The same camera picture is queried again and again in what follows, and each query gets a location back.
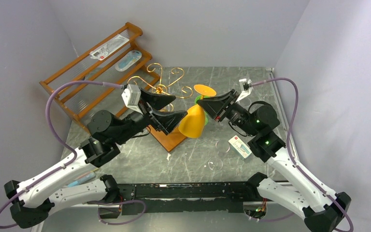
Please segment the green plastic wine glass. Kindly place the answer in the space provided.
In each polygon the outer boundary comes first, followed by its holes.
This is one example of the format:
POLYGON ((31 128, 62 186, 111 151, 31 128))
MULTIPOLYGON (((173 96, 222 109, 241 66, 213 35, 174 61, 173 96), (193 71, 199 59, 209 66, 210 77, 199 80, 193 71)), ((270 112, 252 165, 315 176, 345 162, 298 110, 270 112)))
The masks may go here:
MULTIPOLYGON (((196 98, 195 98, 195 105, 198 105, 197 104, 197 101, 200 100, 201 98, 203 98, 204 96, 203 95, 198 95, 196 98)), ((208 115, 207 113, 204 111, 204 118, 205 118, 205 122, 204 122, 204 125, 206 126, 208 124, 208 115)))

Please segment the orange plastic wine glass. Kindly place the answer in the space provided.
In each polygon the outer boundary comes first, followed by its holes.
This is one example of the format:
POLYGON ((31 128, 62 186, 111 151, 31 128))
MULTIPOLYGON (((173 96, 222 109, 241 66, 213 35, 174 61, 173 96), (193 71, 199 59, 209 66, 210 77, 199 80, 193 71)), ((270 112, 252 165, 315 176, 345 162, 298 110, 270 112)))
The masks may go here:
MULTIPOLYGON (((203 95, 203 98, 216 95, 216 91, 206 85, 196 84, 194 89, 197 93, 203 95)), ((194 104, 187 110, 187 115, 179 123, 178 130, 188 138, 199 138, 205 126, 204 122, 204 110, 199 105, 194 104)))

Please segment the clear wine glass back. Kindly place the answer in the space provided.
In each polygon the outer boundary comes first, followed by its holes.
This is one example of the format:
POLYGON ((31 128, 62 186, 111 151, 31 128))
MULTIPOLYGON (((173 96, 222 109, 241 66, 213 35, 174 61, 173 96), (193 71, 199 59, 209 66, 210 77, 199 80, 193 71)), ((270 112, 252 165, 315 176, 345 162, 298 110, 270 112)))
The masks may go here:
POLYGON ((245 98, 239 100, 239 104, 243 108, 248 108, 252 104, 252 101, 248 97, 245 97, 245 98))

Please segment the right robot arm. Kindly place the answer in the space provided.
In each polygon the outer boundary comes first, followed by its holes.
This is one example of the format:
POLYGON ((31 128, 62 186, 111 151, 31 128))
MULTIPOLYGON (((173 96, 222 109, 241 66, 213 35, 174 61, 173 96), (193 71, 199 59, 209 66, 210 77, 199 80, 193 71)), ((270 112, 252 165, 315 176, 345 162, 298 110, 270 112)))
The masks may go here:
POLYGON ((246 194, 251 200, 261 197, 271 200, 300 217, 312 232, 332 232, 350 206, 351 198, 345 192, 329 188, 291 154, 291 148, 273 131, 280 121, 274 108, 267 102, 256 101, 253 111, 243 108, 235 90, 217 96, 205 97, 197 104, 217 122, 228 119, 252 139, 247 145, 253 155, 282 174, 295 188, 284 187, 263 173, 256 173, 247 181, 246 194))

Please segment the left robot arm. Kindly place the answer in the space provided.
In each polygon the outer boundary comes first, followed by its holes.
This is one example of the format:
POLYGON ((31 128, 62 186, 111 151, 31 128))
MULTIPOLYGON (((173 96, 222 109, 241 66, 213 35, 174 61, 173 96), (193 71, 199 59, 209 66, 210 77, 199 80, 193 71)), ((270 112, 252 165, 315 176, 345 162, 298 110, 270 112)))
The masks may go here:
POLYGON ((122 89, 123 102, 132 110, 128 116, 119 119, 107 110, 98 111, 87 125, 90 137, 78 147, 70 148, 66 158, 26 181, 12 180, 5 184, 9 199, 6 206, 16 226, 33 227, 50 215, 81 203, 111 204, 124 200, 112 175, 74 187, 70 183, 113 160, 121 152, 120 145, 148 126, 169 134, 187 114, 164 111, 175 96, 150 93, 133 84, 122 89))

